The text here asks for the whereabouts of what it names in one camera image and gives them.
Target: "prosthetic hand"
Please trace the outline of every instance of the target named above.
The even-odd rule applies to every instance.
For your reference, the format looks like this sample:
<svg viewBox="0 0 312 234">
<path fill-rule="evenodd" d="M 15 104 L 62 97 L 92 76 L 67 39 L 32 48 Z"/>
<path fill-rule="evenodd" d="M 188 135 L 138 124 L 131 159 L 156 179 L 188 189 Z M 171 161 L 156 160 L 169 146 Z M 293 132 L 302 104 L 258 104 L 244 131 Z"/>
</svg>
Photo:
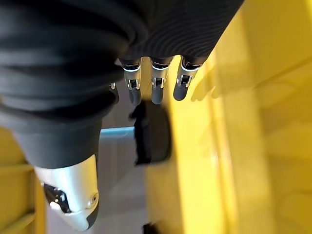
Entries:
<svg viewBox="0 0 312 234">
<path fill-rule="evenodd" d="M 74 229 L 97 217 L 98 139 L 119 100 L 116 81 L 125 74 L 139 105 L 141 58 L 150 57 L 147 79 L 160 104 L 172 57 L 182 55 L 174 98 L 184 99 L 242 2 L 1 1 L 0 124 L 35 167 L 51 209 Z"/>
</svg>

